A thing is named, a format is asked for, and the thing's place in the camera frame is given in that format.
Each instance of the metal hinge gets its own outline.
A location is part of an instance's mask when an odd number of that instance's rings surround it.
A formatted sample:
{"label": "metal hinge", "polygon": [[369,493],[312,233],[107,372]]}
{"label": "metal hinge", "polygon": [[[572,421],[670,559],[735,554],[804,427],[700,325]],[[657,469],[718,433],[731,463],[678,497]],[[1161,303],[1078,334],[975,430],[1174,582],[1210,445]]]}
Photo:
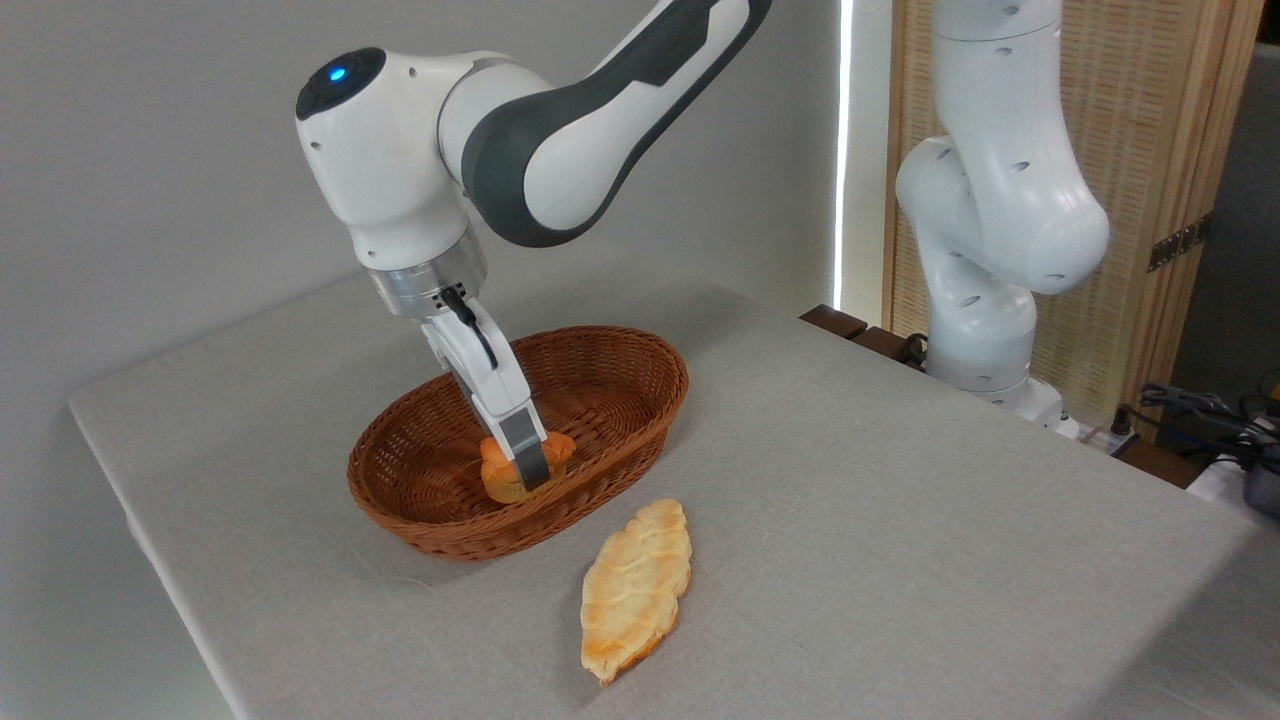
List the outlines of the metal hinge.
{"label": "metal hinge", "polygon": [[1180,255],[1190,252],[1193,247],[1204,242],[1212,224],[1213,213],[1210,211],[1210,214],[1196,220],[1189,227],[1185,227],[1153,245],[1151,247],[1151,261],[1147,264],[1147,272],[1155,273],[1176,260]]}

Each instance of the oval basket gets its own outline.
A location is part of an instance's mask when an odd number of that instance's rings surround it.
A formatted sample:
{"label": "oval basket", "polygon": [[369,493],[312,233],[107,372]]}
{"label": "oval basket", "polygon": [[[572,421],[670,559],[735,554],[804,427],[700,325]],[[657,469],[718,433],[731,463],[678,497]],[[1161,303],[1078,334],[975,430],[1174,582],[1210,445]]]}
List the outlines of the oval basket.
{"label": "oval basket", "polygon": [[489,560],[572,525],[653,465],[689,391],[676,350],[637,329],[561,328],[512,348],[543,424],[577,443],[563,480],[515,505],[490,500],[480,482],[486,432],[449,374],[388,406],[351,452],[356,503],[421,552]]}

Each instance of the black cable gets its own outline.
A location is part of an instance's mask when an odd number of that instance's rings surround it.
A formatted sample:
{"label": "black cable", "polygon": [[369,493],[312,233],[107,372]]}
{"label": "black cable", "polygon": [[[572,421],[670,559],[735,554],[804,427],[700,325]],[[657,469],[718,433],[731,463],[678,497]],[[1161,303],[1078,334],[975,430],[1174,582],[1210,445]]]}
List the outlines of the black cable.
{"label": "black cable", "polygon": [[1148,418],[1147,415],[1143,415],[1130,405],[1121,405],[1120,407],[1123,407],[1129,414],[1129,416],[1137,418],[1138,420],[1142,420],[1143,423],[1147,423],[1153,428],[1167,430],[1185,442],[1198,445],[1204,448],[1216,450],[1220,455],[1230,455],[1238,460],[1247,460],[1251,464],[1261,464],[1263,468],[1271,470],[1272,473],[1280,473],[1280,464],[1274,464],[1276,461],[1275,456],[1267,455],[1265,451],[1252,450],[1252,446],[1254,445],[1252,442],[1242,441],[1235,445],[1226,445],[1221,442],[1204,439],[1201,437],[1187,434],[1185,432],[1172,427],[1169,423],[1162,423],[1160,420],[1156,420],[1155,418]]}
{"label": "black cable", "polygon": [[1115,415],[1111,416],[1111,433],[1117,436],[1126,436],[1133,432],[1133,423],[1129,421],[1129,411],[1125,406],[1116,407]]}
{"label": "black cable", "polygon": [[902,343],[902,348],[897,352],[899,363],[913,361],[916,365],[924,365],[924,359],[928,355],[929,336],[924,333],[911,333],[906,336],[906,342]]}
{"label": "black cable", "polygon": [[444,290],[442,290],[440,299],[444,300],[444,304],[449,306],[449,310],[453,310],[453,314],[456,314],[458,319],[462,320],[463,325],[471,328],[471,332],[476,333],[476,338],[480,340],[480,347],[484,348],[484,354],[489,357],[489,366],[497,370],[498,356],[494,355],[493,346],[489,345],[489,338],[486,338],[484,333],[480,332],[480,320],[476,318],[475,311],[472,311],[471,307],[467,307],[466,301],[462,300],[462,296],[458,295],[458,291],[453,290],[452,287],[445,287]]}
{"label": "black cable", "polygon": [[1204,423],[1226,428],[1234,433],[1262,434],[1280,439],[1276,430],[1260,425],[1243,415],[1236,415],[1222,402],[1222,398],[1207,392],[1188,392],[1160,383],[1146,383],[1142,386],[1139,405],[1175,410],[1179,415],[1174,419],[1190,414]]}
{"label": "black cable", "polygon": [[[1233,441],[1235,441],[1238,437],[1239,436],[1226,434],[1226,436],[1219,436],[1216,438],[1210,438],[1210,439],[1212,442],[1221,442],[1221,443],[1225,443],[1225,445],[1231,445]],[[1190,450],[1183,450],[1178,455],[1181,455],[1183,457],[1194,457],[1196,455],[1199,455],[1202,452],[1213,452],[1213,450],[1210,450],[1210,448],[1206,448],[1206,447],[1193,447]]]}
{"label": "black cable", "polygon": [[1238,405],[1242,418],[1254,418],[1254,421],[1260,415],[1280,418],[1280,400],[1270,396],[1242,395]]}

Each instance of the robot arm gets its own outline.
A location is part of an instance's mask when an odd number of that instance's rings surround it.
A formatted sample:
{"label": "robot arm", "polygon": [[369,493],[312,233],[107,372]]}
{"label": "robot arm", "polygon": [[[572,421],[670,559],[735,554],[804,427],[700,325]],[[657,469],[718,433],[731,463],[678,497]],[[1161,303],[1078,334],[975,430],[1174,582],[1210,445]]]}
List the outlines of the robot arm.
{"label": "robot arm", "polygon": [[553,88],[497,53],[340,55],[298,95],[320,190],[393,314],[413,318],[527,488],[547,434],[502,331],[461,190],[502,237],[559,245],[728,64],[771,0],[663,0],[593,73]]}
{"label": "robot arm", "polygon": [[1029,377],[1030,291],[1084,282],[1110,236],[1062,117],[1061,19],[1061,0],[936,0],[950,136],[922,142],[897,176],[929,288],[928,373],[1048,427],[1061,398]]}

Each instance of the rattan screen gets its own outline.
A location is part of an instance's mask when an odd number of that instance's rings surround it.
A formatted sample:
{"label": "rattan screen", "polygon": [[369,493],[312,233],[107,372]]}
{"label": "rattan screen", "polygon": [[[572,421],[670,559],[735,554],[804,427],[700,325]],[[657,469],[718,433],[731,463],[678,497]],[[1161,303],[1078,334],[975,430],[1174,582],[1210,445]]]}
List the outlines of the rattan screen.
{"label": "rattan screen", "polygon": [[[943,132],[933,110],[931,5],[896,8],[890,197],[906,154]],[[1108,413],[1140,382],[1172,372],[1199,254],[1155,273],[1148,261],[1156,242],[1212,206],[1261,10],[1261,0],[1065,3],[1062,106],[1112,228],[1085,284],[1037,299],[1033,373],[1075,407]],[[891,205],[884,323],[897,334],[927,332],[915,237]]]}

